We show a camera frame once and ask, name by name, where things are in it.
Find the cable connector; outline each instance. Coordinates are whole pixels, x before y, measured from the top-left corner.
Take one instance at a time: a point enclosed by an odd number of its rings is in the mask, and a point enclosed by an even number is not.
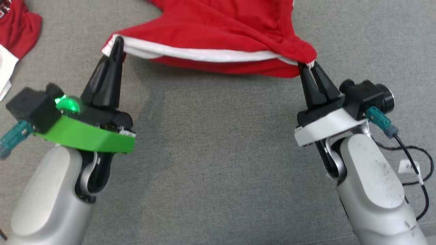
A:
[[[366,112],[368,120],[383,130],[385,135],[392,139],[398,133],[398,128],[392,124],[392,121],[377,107],[372,106]]]
[[[24,121],[19,121],[5,136],[0,139],[0,160],[5,160],[11,151],[29,135],[33,133],[32,126]]]

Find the red cloth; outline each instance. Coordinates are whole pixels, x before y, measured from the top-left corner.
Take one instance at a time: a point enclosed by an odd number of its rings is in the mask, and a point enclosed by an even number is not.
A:
[[[296,61],[309,64],[316,58],[313,47],[294,33],[293,0],[150,1],[163,15],[114,33],[103,53],[109,54],[121,35],[125,52],[159,63],[278,77],[295,77]]]
[[[42,18],[29,12],[24,0],[12,0],[9,8],[0,19],[0,45],[21,59],[35,46]]]

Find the gray fabric surface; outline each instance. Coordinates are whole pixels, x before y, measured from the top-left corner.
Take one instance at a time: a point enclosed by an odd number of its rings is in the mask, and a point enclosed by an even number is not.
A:
[[[24,86],[43,89],[49,82],[79,95],[113,31],[160,15],[144,0],[26,2],[43,17],[43,28],[18,64],[6,101]],[[403,140],[436,155],[434,13],[433,0],[297,0],[293,24],[337,85],[352,78],[391,88],[397,106],[390,117]],[[4,105],[1,134],[15,123]],[[121,109],[133,116],[136,151],[115,157],[84,244],[358,244],[315,147],[299,148],[294,140],[304,107],[299,79],[211,74],[129,56]],[[50,147],[32,137],[0,163],[6,233]],[[428,172],[425,156],[413,156]],[[405,158],[386,157],[394,168]],[[420,223],[435,235],[435,178],[427,186],[432,206]],[[406,194],[420,212],[420,188],[407,187]]]

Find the led light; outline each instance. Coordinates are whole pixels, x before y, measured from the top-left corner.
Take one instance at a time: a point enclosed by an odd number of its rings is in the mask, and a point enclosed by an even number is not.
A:
[[[65,98],[61,99],[57,103],[56,108],[58,110],[67,110],[70,112],[80,113],[80,105],[73,98],[65,97]]]
[[[64,96],[62,96],[62,97],[60,97],[60,98],[54,99],[54,102],[55,102],[56,105],[57,105],[57,104],[59,104],[59,102],[60,102],[61,100],[65,99],[66,97],[67,97],[67,96],[64,95]]]

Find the black cable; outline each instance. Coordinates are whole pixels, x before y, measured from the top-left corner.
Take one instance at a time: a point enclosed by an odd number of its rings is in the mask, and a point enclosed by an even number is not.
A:
[[[410,155],[409,150],[407,150],[407,147],[401,141],[401,139],[398,136],[398,134],[394,134],[394,138],[397,140],[398,144],[400,144],[400,147],[404,150],[404,153],[406,153],[406,156],[409,159],[410,163],[412,164],[412,168],[415,171],[415,173],[419,174],[418,168],[416,167],[416,164],[413,161],[412,156]],[[424,210],[422,211],[422,213],[416,217],[416,221],[420,220],[427,213],[427,211],[429,209],[429,204],[430,204],[429,194],[427,193],[427,190],[426,190],[426,187],[424,186],[424,184],[421,185],[421,189],[422,189],[422,192],[424,193],[424,198],[426,200],[426,205],[425,205]]]
[[[0,237],[3,238],[3,240],[7,240],[6,234],[3,233],[3,231],[0,229]]]
[[[385,146],[385,145],[377,142],[374,138],[373,138],[373,140],[375,141],[375,143],[377,144],[378,147],[383,148],[385,150],[403,150],[403,148],[401,148],[401,147],[389,147],[389,146]],[[417,147],[417,146],[406,146],[406,149],[419,150],[419,151],[423,152],[425,155],[427,155],[427,157],[429,158],[429,160],[430,160],[430,172],[423,179],[424,182],[427,181],[433,175],[434,168],[435,168],[435,164],[434,164],[432,156],[425,149]],[[415,181],[415,182],[403,183],[403,186],[416,185],[416,184],[419,184],[419,182]]]

